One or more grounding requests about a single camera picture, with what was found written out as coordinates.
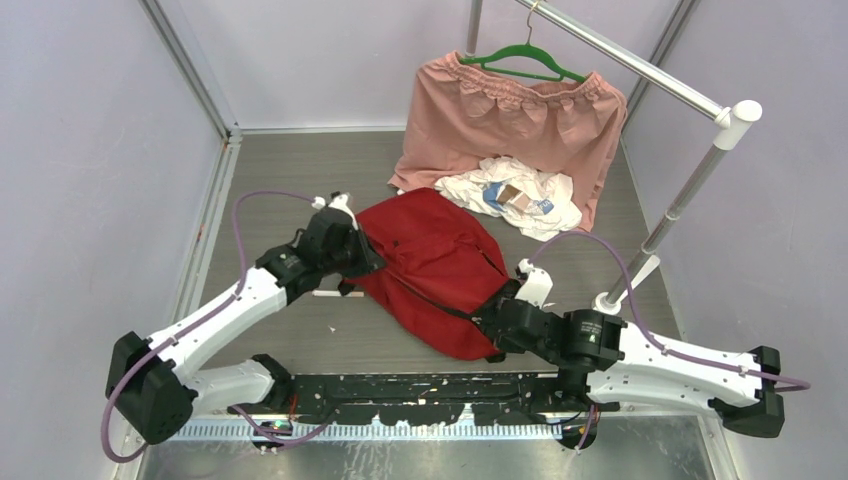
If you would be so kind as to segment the white peach marker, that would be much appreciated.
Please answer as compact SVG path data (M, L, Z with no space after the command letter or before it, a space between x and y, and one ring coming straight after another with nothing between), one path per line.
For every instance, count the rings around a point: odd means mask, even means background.
M360 291L351 291L342 293L337 290L313 290L312 295L318 298L364 298L365 293Z

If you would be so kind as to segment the red backpack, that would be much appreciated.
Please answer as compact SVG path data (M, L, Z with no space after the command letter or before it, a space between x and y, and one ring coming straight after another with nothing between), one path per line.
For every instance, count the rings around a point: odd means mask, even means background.
M342 293L361 288L409 333L459 360L504 361L481 331L483 321L519 283L497 241L467 211L437 191L419 188L357 215L380 270L345 278Z

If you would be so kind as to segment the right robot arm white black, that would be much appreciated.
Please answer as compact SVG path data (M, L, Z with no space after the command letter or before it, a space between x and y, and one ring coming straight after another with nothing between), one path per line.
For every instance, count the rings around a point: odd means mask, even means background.
M776 438L784 402L776 390L780 353L759 346L722 352L660 337L654 346L633 322L591 309L562 315L497 294L472 319L505 353L532 353L555 366L542 401L577 411L624 403L715 416L734 433Z

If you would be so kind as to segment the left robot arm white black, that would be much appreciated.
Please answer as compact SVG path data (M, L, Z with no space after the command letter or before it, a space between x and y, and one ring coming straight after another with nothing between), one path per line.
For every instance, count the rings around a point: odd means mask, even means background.
M385 266L353 214L325 207L287 244L267 250L236 284L170 327L114 344L106 384L118 411L150 445L175 435L193 416L257 404L269 413L292 397L288 372L267 355L227 368L206 362L260 320L338 274L358 278Z

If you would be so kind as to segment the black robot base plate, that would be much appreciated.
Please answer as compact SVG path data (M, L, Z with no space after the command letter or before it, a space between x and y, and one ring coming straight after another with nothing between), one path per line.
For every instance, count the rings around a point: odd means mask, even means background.
M589 411L587 390L556 373L302 374L249 414L282 414L306 424L452 425L468 410L476 426L564 422Z

